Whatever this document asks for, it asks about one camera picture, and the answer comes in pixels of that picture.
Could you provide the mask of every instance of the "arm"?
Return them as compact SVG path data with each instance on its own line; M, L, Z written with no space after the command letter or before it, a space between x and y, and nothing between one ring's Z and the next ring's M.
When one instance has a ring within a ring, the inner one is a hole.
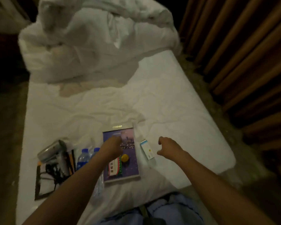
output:
M175 162L186 174L206 208L219 224L275 224L246 197L197 162L176 141L160 137L157 152Z
M121 141L121 137L114 136L105 141L100 151L49 196L23 225L77 224L100 174L110 161L122 154Z

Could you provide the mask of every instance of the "bed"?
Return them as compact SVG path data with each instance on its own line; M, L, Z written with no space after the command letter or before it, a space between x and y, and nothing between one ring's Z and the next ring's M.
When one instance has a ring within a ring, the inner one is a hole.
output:
M79 224L92 224L191 185L173 162L156 156L156 163L149 164L139 148L143 138L156 153L159 136L171 137L217 174L235 165L233 152L170 50L57 84L35 83L31 76L16 223L22 224L42 203L34 201L40 150L65 136L78 147L91 139L99 147L102 127L123 122L135 125L141 178L106 186L101 200L89 202Z

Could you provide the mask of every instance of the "yellow round object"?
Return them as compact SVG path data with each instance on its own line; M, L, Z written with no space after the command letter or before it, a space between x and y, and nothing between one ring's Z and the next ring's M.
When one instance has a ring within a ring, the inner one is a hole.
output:
M124 154L124 155L122 155L122 162L127 162L128 161L128 159L129 159L129 156L127 155L127 154Z

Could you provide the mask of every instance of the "curtain fold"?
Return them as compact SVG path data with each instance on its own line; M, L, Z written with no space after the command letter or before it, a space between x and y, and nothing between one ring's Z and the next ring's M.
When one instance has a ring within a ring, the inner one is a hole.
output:
M281 0L189 0L179 33L244 136L281 149Z

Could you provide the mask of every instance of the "forearm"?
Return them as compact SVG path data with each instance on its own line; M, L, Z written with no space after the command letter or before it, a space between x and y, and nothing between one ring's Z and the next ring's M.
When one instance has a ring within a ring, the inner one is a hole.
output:
M98 152L49 196L23 225L77 224L108 162L108 159Z
M274 224L246 197L182 151L174 162L184 171L219 224Z

